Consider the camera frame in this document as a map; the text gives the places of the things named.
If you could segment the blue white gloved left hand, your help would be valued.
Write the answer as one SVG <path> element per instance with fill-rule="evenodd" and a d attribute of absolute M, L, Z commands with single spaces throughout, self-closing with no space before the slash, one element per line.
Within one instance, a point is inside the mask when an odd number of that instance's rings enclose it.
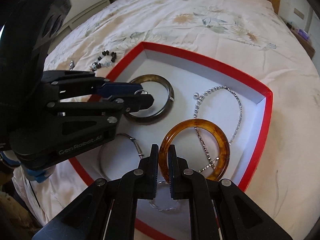
<path fill-rule="evenodd" d="M 47 180 L 55 171 L 56 165 L 40 170 L 31 170 L 26 168 L 17 158 L 12 150 L 1 151 L 1 163 L 7 168 L 14 170 L 21 167 L 25 177 L 30 181 L 36 181 L 42 183 Z"/>

